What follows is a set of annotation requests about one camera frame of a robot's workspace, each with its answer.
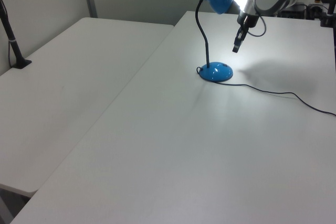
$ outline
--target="black pole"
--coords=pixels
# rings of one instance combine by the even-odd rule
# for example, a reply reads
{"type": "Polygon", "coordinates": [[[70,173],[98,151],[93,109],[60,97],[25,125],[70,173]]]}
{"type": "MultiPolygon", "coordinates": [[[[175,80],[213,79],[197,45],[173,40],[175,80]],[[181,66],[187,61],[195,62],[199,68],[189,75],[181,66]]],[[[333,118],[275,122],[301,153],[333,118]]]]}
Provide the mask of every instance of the black pole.
{"type": "Polygon", "coordinates": [[[330,0],[326,16],[321,20],[322,27],[333,27],[336,0],[330,0]]]}
{"type": "Polygon", "coordinates": [[[203,35],[203,38],[204,38],[204,41],[205,41],[206,68],[209,68],[210,67],[209,43],[208,43],[208,39],[206,38],[205,33],[204,33],[201,25],[200,25],[200,21],[198,20],[198,10],[200,9],[200,6],[201,6],[202,2],[203,2],[203,0],[199,0],[199,3],[198,3],[197,8],[196,8],[196,12],[195,12],[195,18],[196,18],[197,26],[198,26],[199,30],[201,31],[201,33],[203,35]]]}
{"type": "Polygon", "coordinates": [[[0,0],[0,18],[2,21],[2,24],[5,28],[5,31],[7,33],[8,41],[12,46],[13,52],[16,57],[16,64],[14,64],[13,68],[23,69],[25,66],[29,65],[32,61],[26,60],[22,57],[21,51],[19,49],[19,46],[17,44],[16,38],[14,36],[13,30],[11,28],[11,25],[8,20],[8,15],[4,6],[4,3],[2,0],[0,0]]]}

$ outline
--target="white desk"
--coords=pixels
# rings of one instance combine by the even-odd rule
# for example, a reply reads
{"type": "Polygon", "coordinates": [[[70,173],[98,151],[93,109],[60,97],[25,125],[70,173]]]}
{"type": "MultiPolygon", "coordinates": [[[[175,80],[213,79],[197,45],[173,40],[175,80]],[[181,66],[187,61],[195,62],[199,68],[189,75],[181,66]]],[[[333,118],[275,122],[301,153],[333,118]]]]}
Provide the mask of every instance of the white desk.
{"type": "MultiPolygon", "coordinates": [[[[332,30],[265,20],[235,54],[236,16],[200,13],[211,60],[233,68],[229,83],[336,111],[332,30]]],[[[187,12],[13,224],[333,223],[336,118],[205,82],[204,63],[187,12]]]]}
{"type": "Polygon", "coordinates": [[[0,188],[32,196],[172,26],[84,18],[0,77],[0,188]]]}

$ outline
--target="floor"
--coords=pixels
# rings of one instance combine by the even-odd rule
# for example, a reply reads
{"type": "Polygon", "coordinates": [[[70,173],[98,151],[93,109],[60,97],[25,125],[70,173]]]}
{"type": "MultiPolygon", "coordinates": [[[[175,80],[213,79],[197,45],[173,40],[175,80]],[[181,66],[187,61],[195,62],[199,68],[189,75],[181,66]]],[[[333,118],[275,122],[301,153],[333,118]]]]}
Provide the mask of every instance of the floor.
{"type": "Polygon", "coordinates": [[[0,224],[11,223],[28,201],[28,197],[0,189],[0,224]]]}

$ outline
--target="lamp base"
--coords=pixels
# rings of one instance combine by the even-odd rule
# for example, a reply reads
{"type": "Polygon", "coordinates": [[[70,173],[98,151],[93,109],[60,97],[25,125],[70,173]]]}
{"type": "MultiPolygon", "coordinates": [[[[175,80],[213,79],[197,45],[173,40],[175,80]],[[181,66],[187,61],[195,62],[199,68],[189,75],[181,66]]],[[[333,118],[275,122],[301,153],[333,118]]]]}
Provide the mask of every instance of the lamp base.
{"type": "Polygon", "coordinates": [[[198,74],[207,81],[227,81],[233,76],[233,71],[227,64],[210,62],[210,67],[202,66],[198,74]]]}

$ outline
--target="desk lamp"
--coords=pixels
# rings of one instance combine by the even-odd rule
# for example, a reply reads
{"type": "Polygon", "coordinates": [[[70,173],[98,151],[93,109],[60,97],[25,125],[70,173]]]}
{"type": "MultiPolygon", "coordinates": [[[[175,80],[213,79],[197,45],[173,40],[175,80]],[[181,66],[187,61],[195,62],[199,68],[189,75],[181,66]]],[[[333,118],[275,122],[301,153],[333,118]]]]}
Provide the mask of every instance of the desk lamp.
{"type": "MultiPolygon", "coordinates": [[[[232,68],[229,67],[227,64],[224,64],[221,62],[209,62],[208,41],[198,21],[198,10],[201,6],[202,1],[203,0],[199,1],[195,16],[196,16],[197,25],[205,40],[206,65],[197,68],[197,72],[203,79],[208,80],[208,81],[226,81],[230,79],[233,75],[232,68]]],[[[218,14],[225,13],[229,9],[232,3],[232,0],[207,0],[207,1],[210,3],[212,9],[218,14]]]]}

